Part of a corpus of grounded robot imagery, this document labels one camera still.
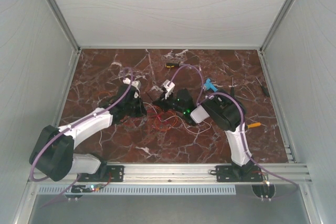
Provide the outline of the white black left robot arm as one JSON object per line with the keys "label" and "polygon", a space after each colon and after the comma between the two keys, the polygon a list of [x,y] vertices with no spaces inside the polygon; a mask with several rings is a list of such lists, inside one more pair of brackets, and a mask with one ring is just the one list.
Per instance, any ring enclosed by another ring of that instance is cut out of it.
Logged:
{"label": "white black left robot arm", "polygon": [[147,114],[140,95],[140,82],[132,81],[119,87],[118,93],[101,108],[70,124],[48,125],[41,131],[30,155],[32,170],[39,170],[55,182],[69,174],[84,174],[96,181],[107,177],[108,168],[101,157],[76,154],[83,141],[112,125],[121,124],[125,117],[140,118]]}

